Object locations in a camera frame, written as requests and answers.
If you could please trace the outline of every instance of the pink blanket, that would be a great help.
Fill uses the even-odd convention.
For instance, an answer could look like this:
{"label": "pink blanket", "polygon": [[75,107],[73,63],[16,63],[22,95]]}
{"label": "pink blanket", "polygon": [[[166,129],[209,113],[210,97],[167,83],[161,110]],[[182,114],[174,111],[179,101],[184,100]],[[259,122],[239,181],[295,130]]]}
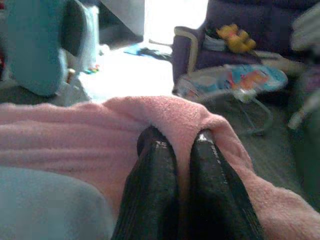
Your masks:
{"label": "pink blanket", "polygon": [[140,133],[153,125],[167,137],[178,162],[180,203],[187,198],[190,152],[210,128],[216,145],[242,179],[270,240],[319,240],[320,214],[292,191],[258,177],[229,123],[177,97],[114,98],[63,108],[0,105],[0,165],[55,172],[96,186],[118,213]]}

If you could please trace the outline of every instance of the purple chair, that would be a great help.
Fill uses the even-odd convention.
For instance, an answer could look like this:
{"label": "purple chair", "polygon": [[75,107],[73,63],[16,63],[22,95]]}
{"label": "purple chair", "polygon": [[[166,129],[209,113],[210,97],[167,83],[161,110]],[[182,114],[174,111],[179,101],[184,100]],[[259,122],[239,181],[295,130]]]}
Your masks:
{"label": "purple chair", "polygon": [[186,73],[224,64],[260,64],[258,57],[202,48],[205,27],[237,24],[257,43],[257,50],[302,60],[290,47],[292,22],[319,0],[209,0],[206,19],[198,29],[177,26],[172,51],[173,80]]}

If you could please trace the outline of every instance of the yellow stuffed toy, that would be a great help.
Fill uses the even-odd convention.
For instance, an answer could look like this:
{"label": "yellow stuffed toy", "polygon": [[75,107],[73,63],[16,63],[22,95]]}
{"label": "yellow stuffed toy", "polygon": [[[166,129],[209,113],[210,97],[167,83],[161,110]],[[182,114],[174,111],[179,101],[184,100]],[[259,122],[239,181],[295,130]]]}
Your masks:
{"label": "yellow stuffed toy", "polygon": [[217,29],[216,33],[220,38],[225,40],[231,52],[236,54],[247,53],[256,47],[256,42],[249,38],[246,31],[238,29],[235,24],[225,25],[221,29]]}

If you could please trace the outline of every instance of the floor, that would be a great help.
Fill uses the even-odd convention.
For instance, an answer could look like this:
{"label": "floor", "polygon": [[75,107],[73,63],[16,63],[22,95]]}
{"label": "floor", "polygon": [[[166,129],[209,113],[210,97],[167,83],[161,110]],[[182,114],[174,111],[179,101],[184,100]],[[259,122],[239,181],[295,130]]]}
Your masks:
{"label": "floor", "polygon": [[[105,102],[113,97],[171,95],[172,65],[163,60],[123,53],[122,44],[99,59],[100,72],[80,76],[84,92],[75,91],[71,103]],[[18,86],[14,80],[0,82],[0,103],[35,105],[51,103],[61,106],[64,89],[53,97],[42,97]]]}

